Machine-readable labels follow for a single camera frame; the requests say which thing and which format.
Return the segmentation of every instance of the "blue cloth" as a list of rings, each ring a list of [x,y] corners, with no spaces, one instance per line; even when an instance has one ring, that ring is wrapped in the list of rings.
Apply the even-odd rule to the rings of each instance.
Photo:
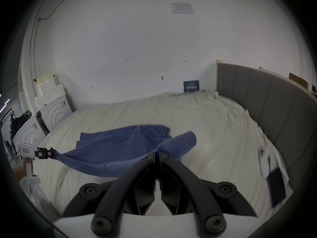
[[[64,154],[53,148],[50,150],[52,159],[79,172],[120,177],[151,151],[165,151],[180,159],[195,145],[196,136],[191,131],[171,138],[166,126],[137,125],[93,134],[82,133],[76,148]]]

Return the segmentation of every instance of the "blue sign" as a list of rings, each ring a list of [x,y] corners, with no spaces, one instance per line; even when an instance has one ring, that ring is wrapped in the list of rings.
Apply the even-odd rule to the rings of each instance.
[[[199,80],[184,81],[184,93],[199,91]]]

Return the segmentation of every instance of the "headboard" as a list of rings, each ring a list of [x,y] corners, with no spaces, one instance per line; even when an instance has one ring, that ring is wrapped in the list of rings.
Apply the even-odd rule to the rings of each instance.
[[[248,110],[281,153],[296,189],[315,164],[317,100],[287,78],[225,63],[217,63],[217,91]]]

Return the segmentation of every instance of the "white bedsheet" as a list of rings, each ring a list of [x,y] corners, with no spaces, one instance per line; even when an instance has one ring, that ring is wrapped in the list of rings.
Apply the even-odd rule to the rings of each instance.
[[[267,182],[261,177],[258,155],[264,140],[257,123],[240,105],[220,97],[217,92],[163,94],[83,108],[49,133],[40,147],[53,147],[66,153],[76,147],[82,132],[95,133],[137,124],[166,125],[173,137],[191,130],[197,144],[182,158],[185,166],[201,179],[235,184],[263,221],[280,208],[271,209]],[[41,179],[43,192],[60,213],[82,185],[114,179],[86,175],[51,159],[35,160],[34,172]],[[287,187],[287,197],[291,193]],[[149,213],[161,214],[155,206]]]

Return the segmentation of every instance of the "human arm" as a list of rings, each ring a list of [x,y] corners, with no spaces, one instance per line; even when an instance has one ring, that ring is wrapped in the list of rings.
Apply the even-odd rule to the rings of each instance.
[[[13,171],[14,177],[17,180],[17,182],[19,182],[23,177],[26,176],[26,163],[31,163],[31,168],[33,171],[32,161],[33,161],[32,159],[23,158],[21,165]]]

